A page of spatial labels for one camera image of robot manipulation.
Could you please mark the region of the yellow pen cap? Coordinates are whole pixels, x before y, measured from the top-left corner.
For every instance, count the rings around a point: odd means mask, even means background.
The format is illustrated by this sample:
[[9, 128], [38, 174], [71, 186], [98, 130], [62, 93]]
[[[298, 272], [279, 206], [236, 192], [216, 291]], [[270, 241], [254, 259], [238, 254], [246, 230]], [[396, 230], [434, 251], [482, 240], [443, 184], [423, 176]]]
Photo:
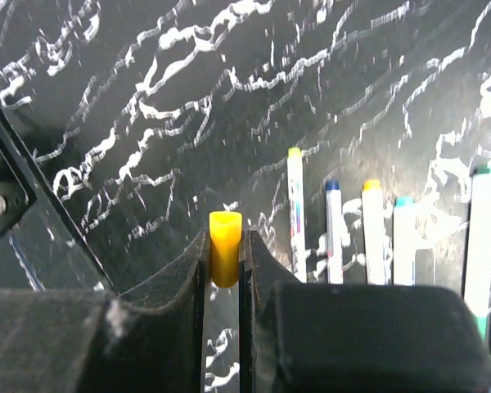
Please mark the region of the yellow pen cap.
[[238, 280], [242, 215], [233, 211], [209, 214], [211, 278], [220, 288], [230, 288]]

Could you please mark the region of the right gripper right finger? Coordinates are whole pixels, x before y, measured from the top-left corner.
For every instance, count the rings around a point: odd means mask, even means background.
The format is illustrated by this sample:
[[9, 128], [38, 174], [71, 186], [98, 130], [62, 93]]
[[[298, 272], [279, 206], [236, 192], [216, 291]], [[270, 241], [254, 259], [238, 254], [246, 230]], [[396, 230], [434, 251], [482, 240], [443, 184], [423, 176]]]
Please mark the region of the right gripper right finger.
[[303, 283], [245, 232], [243, 392], [491, 392], [475, 320], [442, 287]]

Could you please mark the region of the green capped white marker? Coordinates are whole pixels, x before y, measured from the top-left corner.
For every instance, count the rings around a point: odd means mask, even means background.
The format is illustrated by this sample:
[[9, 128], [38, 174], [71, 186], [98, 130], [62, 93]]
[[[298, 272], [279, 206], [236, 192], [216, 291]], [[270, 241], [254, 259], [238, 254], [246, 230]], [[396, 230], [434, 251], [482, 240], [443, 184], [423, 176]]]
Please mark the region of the green capped white marker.
[[291, 268], [292, 273], [301, 282], [307, 282], [303, 162], [298, 147], [291, 147], [288, 150], [286, 165], [290, 202]]

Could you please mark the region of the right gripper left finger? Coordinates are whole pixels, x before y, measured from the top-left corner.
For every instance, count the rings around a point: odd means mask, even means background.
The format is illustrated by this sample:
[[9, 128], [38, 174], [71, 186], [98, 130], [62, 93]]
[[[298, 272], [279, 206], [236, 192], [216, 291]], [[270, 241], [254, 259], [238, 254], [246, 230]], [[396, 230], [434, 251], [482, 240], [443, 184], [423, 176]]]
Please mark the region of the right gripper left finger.
[[198, 392], [205, 232], [126, 292], [0, 290], [0, 392]]

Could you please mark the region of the dark blue capped marker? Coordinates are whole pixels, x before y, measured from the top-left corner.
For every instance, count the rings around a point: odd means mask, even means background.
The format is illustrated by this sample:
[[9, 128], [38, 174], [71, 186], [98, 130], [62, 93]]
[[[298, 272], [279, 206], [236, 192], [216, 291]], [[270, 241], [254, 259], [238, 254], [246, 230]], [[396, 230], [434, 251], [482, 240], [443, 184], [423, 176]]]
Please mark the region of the dark blue capped marker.
[[327, 213], [327, 276], [328, 282], [342, 284], [342, 228], [343, 215], [341, 190], [338, 181], [331, 179], [326, 182], [326, 213]]

